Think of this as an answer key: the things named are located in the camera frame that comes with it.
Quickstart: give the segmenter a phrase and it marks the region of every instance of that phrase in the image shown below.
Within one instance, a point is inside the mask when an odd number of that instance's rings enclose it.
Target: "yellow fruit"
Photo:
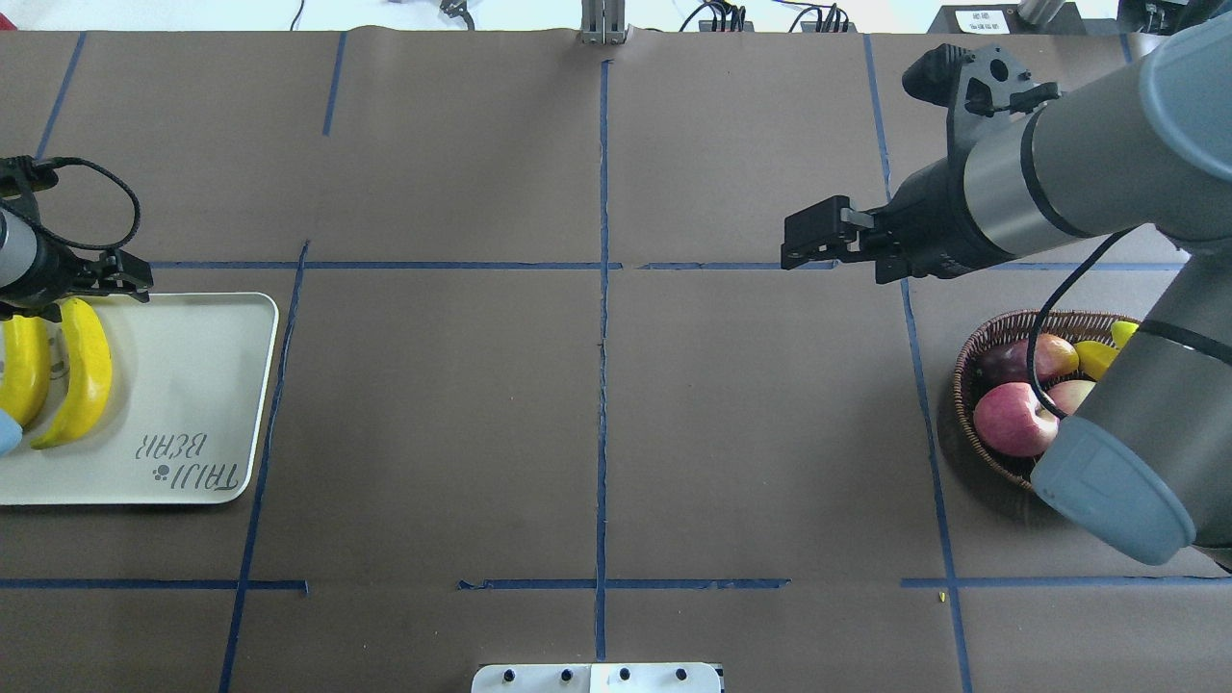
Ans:
[[[1138,330],[1138,323],[1129,321],[1116,321],[1112,323],[1112,342],[1117,349],[1125,349],[1125,343]]]
[[[1078,367],[1094,380],[1104,377],[1117,354],[1116,349],[1103,342],[1079,342],[1074,344],[1074,350],[1078,351]]]
[[[5,321],[4,361],[0,409],[26,428],[43,409],[52,381],[52,350],[43,318],[15,316]]]
[[[80,298],[67,300],[60,314],[69,353],[69,391],[51,428],[30,444],[36,450],[71,443],[90,433],[111,395],[111,348],[99,314]]]

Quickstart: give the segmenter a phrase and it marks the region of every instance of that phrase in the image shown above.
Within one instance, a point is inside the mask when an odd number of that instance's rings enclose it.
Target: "blue tape line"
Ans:
[[[791,584],[786,578],[726,578],[726,580],[607,580],[607,589],[781,589]],[[484,580],[477,584],[458,581],[463,592],[484,589],[595,589],[595,580]]]
[[[890,201],[890,148],[886,146],[886,123],[881,118],[881,96],[877,94],[877,68],[872,60],[872,37],[864,35],[864,64],[869,70],[869,92],[872,95],[872,122],[877,126],[877,148],[881,150],[881,178]]]
[[[150,268],[155,270],[293,270],[297,266],[297,263],[292,261],[262,260],[182,260],[150,263]]]
[[[296,329],[296,314],[299,311],[299,290],[303,287],[304,265],[308,256],[308,243],[299,250],[299,268],[296,270],[296,284],[291,290],[291,307],[287,310],[287,326],[282,334],[282,351],[278,354],[278,379],[274,386],[270,402],[270,418],[265,427],[265,449],[261,453],[261,466],[256,476],[256,488],[253,491],[253,513],[248,522],[248,538],[244,541],[244,560],[239,568],[239,583],[235,588],[235,605],[232,609],[232,626],[227,636],[227,655],[223,658],[223,672],[218,682],[219,693],[230,689],[232,667],[235,665],[235,646],[239,642],[239,626],[244,617],[244,597],[249,588],[248,576],[253,570],[253,550],[256,546],[256,524],[261,518],[261,503],[265,497],[265,481],[270,471],[270,449],[274,445],[274,428],[282,404],[282,391],[287,382],[287,354],[291,351],[291,337]]]
[[[886,144],[886,128],[881,116],[881,97],[877,95],[877,68],[872,55],[872,38],[864,35],[864,58],[869,70],[869,91],[872,96],[872,116],[877,125],[877,147],[881,148],[881,175],[886,185],[886,201],[891,200],[890,192],[890,150]],[[945,496],[941,490],[941,470],[936,457],[936,440],[933,435],[933,416],[929,411],[928,385],[924,381],[924,363],[920,359],[919,335],[915,330],[915,312],[912,310],[910,287],[906,279],[898,282],[903,296],[903,316],[907,319],[907,342],[912,351],[912,369],[915,372],[915,396],[919,401],[920,413],[924,416],[924,433],[928,437],[928,462],[933,475],[933,502],[936,506],[938,536],[941,540],[941,559],[945,562],[946,580],[955,578],[954,550],[950,545],[950,523],[945,517]],[[954,625],[954,646],[958,658],[958,677],[962,682],[962,692],[972,693],[971,663],[967,660],[967,635],[962,626],[962,608],[958,598],[958,588],[951,587],[950,620]]]
[[[1126,65],[1133,62],[1133,52],[1130,51],[1130,37],[1124,33],[1121,35],[1121,54],[1125,55]]]
[[[962,693],[973,693],[971,683],[971,660],[967,657],[967,631],[962,626],[962,602],[961,589],[951,587],[950,596],[950,623],[954,625],[954,649],[958,657],[958,678],[962,683]]]
[[[334,80],[329,84],[329,104],[325,105],[325,127],[322,134],[329,137],[334,125],[334,102],[338,100],[338,83],[342,79],[342,55],[346,54],[346,32],[338,35],[338,53],[334,55]]]
[[[936,524],[941,539],[941,557],[945,561],[945,576],[954,580],[954,550],[950,545],[950,524],[945,517],[945,494],[941,490],[941,470],[936,461],[936,439],[933,435],[933,414],[929,411],[928,385],[924,381],[924,363],[920,358],[919,335],[915,330],[915,311],[912,310],[912,295],[907,280],[899,280],[903,296],[903,314],[907,318],[907,340],[912,350],[912,369],[915,371],[915,397],[919,401],[920,414],[924,416],[924,428],[928,435],[928,464],[933,474],[933,501],[936,503]]]
[[[906,589],[998,589],[1021,587],[1232,587],[1232,577],[1199,576],[1068,576],[1068,577],[960,577],[955,580],[910,577]]]
[[[150,263],[163,270],[293,270],[294,261],[280,260],[181,260]],[[479,261],[414,261],[414,260],[318,260],[306,263],[309,270],[600,270],[602,263],[479,263]],[[620,263],[607,263],[607,269],[625,269]]]
[[[234,580],[143,580],[91,577],[11,577],[0,578],[0,589],[235,589]],[[262,580],[250,589],[286,589],[308,593],[306,580]]]
[[[319,261],[310,270],[604,270],[604,263]],[[621,269],[609,263],[607,269]]]
[[[595,661],[607,658],[607,85],[611,60],[600,65],[599,86],[599,471],[595,511]]]
[[[248,581],[249,589],[259,591],[294,591],[303,592],[308,594],[308,581],[307,580],[250,580]]]
[[[73,73],[76,72],[76,62],[81,57],[81,48],[85,47],[85,32],[78,33],[78,44],[69,58],[69,67],[64,70],[64,80],[60,81],[60,91],[55,95],[55,104],[52,105],[52,115],[47,117],[47,127],[43,128],[43,138],[38,141],[38,149],[34,158],[42,159],[47,153],[47,143],[52,139],[52,128],[55,127],[55,118],[60,116],[60,106],[64,105],[64,95],[69,91],[69,83],[73,81]]]
[[[830,270],[838,265],[837,260],[808,263],[801,265],[801,270]],[[782,270],[779,263],[647,263],[639,270]]]
[[[6,578],[0,589],[235,589],[234,580]]]
[[[753,580],[609,580],[612,589],[782,589],[786,578]]]
[[[1184,266],[1184,263],[1095,263],[1090,271],[1180,271]],[[1078,263],[1004,263],[986,269],[1073,271]]]
[[[472,584],[464,580],[458,581],[458,589],[463,592],[479,592],[483,589],[594,589],[594,580],[484,580],[478,584]]]

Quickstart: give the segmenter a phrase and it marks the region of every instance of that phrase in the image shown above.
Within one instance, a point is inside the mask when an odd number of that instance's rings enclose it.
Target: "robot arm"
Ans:
[[[107,245],[71,243],[47,229],[39,218],[34,192],[59,182],[57,169],[85,165],[120,185],[133,201],[133,227],[121,242]],[[106,169],[75,158],[34,160],[0,159],[0,319],[12,316],[59,321],[57,300],[65,296],[127,293],[149,301],[150,266],[120,249],[137,232],[137,196]],[[73,248],[101,250],[97,260],[84,260]]]
[[[1232,15],[1063,97],[998,47],[942,46],[903,84],[949,107],[947,157],[883,207],[832,197],[785,224],[784,269],[870,260],[878,284],[1148,222],[1189,252],[1031,477],[1062,514],[1152,565],[1194,544],[1232,566],[1230,65]]]

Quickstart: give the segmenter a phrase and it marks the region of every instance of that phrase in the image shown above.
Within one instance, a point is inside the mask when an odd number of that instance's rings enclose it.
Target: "red apple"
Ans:
[[[1035,343],[1035,374],[1040,382],[1078,370],[1078,351],[1056,334],[1041,334]],[[1000,344],[976,356],[976,375],[989,387],[1026,382],[1026,339]]]
[[[976,435],[1011,457],[1042,455],[1057,437],[1057,417],[1040,404],[1025,382],[1007,382],[976,403]]]
[[[1048,398],[1058,409],[1067,414],[1078,411],[1078,404],[1090,395],[1095,383],[1089,380],[1067,380],[1048,388]]]

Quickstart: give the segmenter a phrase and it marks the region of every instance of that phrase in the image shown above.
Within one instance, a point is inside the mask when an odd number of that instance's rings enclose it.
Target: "wicker basket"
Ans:
[[[972,413],[988,387],[977,382],[975,360],[992,346],[1025,339],[1035,316],[1035,311],[1018,311],[979,326],[958,351],[946,396],[938,403],[936,422],[941,453],[955,476],[986,506],[1025,524],[1052,522],[1060,515],[1031,488],[1031,470],[1039,457],[1002,455],[986,448],[976,435]],[[1055,311],[1044,321],[1044,332],[1071,343],[1089,339],[1112,345],[1109,330],[1114,321],[1138,322],[1114,313]],[[1084,375],[1078,371],[1041,385],[1047,388]]]

